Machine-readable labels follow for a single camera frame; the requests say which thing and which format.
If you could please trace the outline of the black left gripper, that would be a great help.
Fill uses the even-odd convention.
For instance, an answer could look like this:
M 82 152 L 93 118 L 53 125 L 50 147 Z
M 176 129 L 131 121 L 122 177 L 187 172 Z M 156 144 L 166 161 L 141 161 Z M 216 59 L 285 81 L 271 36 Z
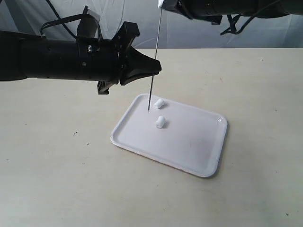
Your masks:
M 162 67 L 158 60 L 130 48 L 134 39 L 139 36 L 136 23 L 123 22 L 112 39 L 102 37 L 98 23 L 97 28 L 95 38 L 77 37 L 76 42 L 80 66 L 77 79 L 97 81 L 98 94 L 109 94 L 109 88 L 119 81 L 121 86 L 125 86 L 161 72 Z M 127 71 L 124 71 L 126 53 Z

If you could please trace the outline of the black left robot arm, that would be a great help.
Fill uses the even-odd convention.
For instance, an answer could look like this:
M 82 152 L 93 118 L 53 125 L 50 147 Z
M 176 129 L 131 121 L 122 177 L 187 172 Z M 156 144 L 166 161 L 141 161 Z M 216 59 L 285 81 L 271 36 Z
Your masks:
M 132 47 L 139 36 L 136 23 L 124 22 L 112 39 L 77 36 L 75 41 L 1 31 L 0 79 L 29 78 L 97 82 L 100 95 L 159 74 L 161 64 Z

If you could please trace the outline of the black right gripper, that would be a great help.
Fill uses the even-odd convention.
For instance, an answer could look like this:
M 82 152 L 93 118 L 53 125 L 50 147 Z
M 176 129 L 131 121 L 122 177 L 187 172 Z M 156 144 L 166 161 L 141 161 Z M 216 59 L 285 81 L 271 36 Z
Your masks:
M 160 8 L 168 12 L 181 13 L 191 20 L 220 25 L 223 17 L 215 10 L 213 3 L 213 0 L 164 0 Z

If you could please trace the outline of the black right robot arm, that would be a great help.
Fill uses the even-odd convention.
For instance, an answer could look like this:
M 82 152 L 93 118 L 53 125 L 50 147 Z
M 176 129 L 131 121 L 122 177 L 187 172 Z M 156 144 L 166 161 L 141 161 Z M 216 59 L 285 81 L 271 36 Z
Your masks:
M 258 18 L 278 18 L 302 15 L 303 0 L 165 0 L 161 8 L 188 19 L 219 25 L 222 17 L 241 15 Z

